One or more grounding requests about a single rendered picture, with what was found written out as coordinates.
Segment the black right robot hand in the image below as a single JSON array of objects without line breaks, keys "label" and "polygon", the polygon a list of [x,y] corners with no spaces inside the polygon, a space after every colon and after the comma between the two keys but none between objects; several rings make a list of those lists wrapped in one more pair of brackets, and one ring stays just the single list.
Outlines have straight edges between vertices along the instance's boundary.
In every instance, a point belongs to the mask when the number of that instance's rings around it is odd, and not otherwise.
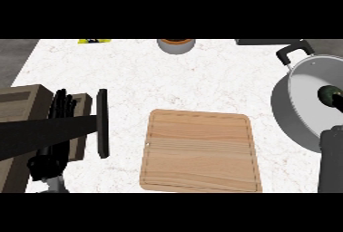
[{"label": "black right robot hand", "polygon": [[343,96],[339,94],[333,94],[333,105],[343,113]]}]

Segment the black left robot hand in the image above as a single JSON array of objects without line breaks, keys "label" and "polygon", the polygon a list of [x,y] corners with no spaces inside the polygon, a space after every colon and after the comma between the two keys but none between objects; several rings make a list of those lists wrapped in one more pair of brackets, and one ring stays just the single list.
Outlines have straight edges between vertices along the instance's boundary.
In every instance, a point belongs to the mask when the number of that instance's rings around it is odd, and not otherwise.
[{"label": "black left robot hand", "polygon": [[[73,96],[61,89],[53,97],[50,104],[49,118],[68,118],[74,116],[77,101]],[[70,141],[64,141],[36,152],[28,159],[27,167],[33,181],[52,179],[64,174],[70,155]]]}]

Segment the dark green squash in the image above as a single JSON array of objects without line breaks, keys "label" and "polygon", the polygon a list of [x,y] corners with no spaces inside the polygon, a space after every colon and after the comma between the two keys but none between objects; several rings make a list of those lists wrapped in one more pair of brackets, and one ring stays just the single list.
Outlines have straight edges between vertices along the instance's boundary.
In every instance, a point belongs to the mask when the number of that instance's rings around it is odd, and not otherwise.
[{"label": "dark green squash", "polygon": [[318,98],[321,103],[334,108],[334,95],[343,95],[343,91],[333,85],[325,85],[318,89]]}]

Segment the wooden cutting board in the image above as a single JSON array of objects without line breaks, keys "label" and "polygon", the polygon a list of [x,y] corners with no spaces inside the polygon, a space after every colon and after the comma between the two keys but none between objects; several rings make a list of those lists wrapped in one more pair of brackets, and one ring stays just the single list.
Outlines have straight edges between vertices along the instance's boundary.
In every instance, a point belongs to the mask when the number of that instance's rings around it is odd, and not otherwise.
[{"label": "wooden cutting board", "polygon": [[139,185],[173,192],[260,192],[248,117],[234,113],[152,111]]}]

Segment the wooden cabinet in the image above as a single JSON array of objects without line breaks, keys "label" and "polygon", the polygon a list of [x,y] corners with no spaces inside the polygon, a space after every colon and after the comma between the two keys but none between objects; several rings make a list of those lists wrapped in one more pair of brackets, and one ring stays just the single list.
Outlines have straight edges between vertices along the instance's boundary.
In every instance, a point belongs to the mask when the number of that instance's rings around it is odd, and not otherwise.
[{"label": "wooden cabinet", "polygon": [[[52,91],[40,84],[0,89],[0,122],[44,119],[49,115]],[[74,116],[90,115],[93,98],[87,93],[73,95],[78,102]],[[87,136],[70,141],[70,161],[83,160]],[[0,161],[0,193],[24,193],[30,178],[30,152]]]}]

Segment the yellow packet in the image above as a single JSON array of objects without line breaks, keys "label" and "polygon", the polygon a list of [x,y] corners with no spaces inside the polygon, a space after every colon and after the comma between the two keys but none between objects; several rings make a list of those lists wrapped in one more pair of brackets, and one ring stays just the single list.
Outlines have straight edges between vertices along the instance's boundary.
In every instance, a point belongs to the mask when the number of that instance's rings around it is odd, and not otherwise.
[{"label": "yellow packet", "polygon": [[78,44],[102,44],[110,42],[111,39],[78,39]]}]

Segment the dark grey flat appliance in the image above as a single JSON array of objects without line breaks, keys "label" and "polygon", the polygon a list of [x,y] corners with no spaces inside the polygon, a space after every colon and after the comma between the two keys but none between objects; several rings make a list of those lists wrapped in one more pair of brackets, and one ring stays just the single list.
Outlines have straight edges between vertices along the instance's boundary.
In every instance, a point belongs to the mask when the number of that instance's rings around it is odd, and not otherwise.
[{"label": "dark grey flat appliance", "polygon": [[235,39],[237,45],[284,45],[294,44],[303,39]]}]

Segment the white cup with orange rim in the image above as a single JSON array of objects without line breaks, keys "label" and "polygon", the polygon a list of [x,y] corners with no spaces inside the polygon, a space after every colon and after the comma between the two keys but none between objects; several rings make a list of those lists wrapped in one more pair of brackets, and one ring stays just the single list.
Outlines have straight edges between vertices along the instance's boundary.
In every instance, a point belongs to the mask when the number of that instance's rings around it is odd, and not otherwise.
[{"label": "white cup with orange rim", "polygon": [[158,39],[157,44],[161,50],[169,54],[185,54],[195,45],[194,39]]}]

